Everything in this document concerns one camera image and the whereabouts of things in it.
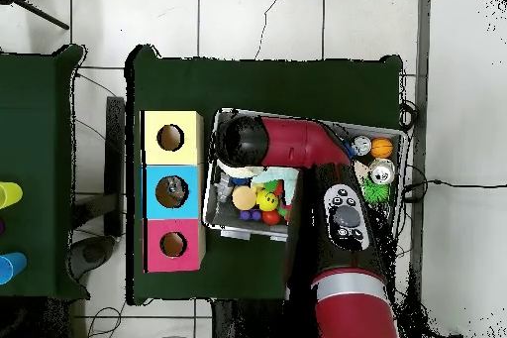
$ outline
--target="blue box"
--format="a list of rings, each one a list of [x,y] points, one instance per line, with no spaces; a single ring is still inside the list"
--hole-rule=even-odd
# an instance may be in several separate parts
[[[199,217],[198,166],[155,166],[148,165],[147,172],[147,217],[162,219],[196,219]],[[158,182],[165,176],[179,176],[188,185],[188,197],[177,208],[166,208],[155,196]]]

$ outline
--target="shape sorter box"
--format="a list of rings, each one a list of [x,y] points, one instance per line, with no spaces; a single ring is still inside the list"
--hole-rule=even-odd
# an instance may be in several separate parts
[[[206,252],[204,226],[200,219],[148,220],[148,273],[169,273],[199,270]],[[169,257],[161,246],[164,236],[177,233],[185,241],[179,257]]]
[[[141,195],[146,209],[143,222],[144,270],[147,273],[199,270],[206,252],[201,221],[204,172],[202,118],[193,111],[143,111],[141,120],[144,137]],[[168,137],[163,134],[169,126],[175,127],[172,130],[179,132],[180,139],[178,145],[170,149],[167,148],[167,143],[172,145],[170,140],[163,141]],[[181,205],[170,207],[166,198],[175,194],[168,191],[167,179],[175,177],[184,184],[185,197]],[[157,192],[161,192],[158,197],[167,206],[157,199]],[[179,247],[172,242],[174,235],[177,235]],[[167,240],[164,240],[167,236],[171,245],[176,245],[176,252],[167,252]]]
[[[147,166],[146,202],[149,220],[197,219],[201,218],[201,182],[202,166]],[[188,194],[180,207],[166,208],[158,202],[156,186],[167,176],[177,176],[188,187]]]
[[[147,165],[200,165],[203,163],[204,127],[195,111],[144,111],[145,154]],[[179,132],[175,150],[159,143],[162,129],[172,126]]]

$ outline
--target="table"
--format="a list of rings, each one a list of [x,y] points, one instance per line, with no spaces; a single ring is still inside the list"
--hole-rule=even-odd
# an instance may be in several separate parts
[[[284,243],[249,241],[206,230],[207,253],[196,272],[150,273],[142,265],[141,110],[195,110],[204,119],[205,154],[211,122],[221,107],[399,129],[399,56],[380,61],[326,59],[216,60],[161,58],[137,46],[127,78],[127,300],[282,298]]]
[[[23,198],[0,210],[0,254],[24,253],[28,264],[1,295],[82,298],[66,270],[71,229],[70,85],[84,49],[50,56],[0,54],[0,180],[18,182]]]

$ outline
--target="yellow smiley ball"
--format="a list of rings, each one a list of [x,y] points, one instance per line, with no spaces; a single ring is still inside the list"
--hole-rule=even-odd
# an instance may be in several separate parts
[[[263,189],[257,193],[256,203],[262,211],[272,211],[278,206],[278,197]]]

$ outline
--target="purple ball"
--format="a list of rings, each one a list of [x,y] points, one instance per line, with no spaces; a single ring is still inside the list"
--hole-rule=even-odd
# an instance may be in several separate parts
[[[262,213],[260,210],[252,210],[252,219],[258,221],[262,218]]]
[[[240,218],[242,220],[250,220],[250,212],[249,211],[240,211]]]

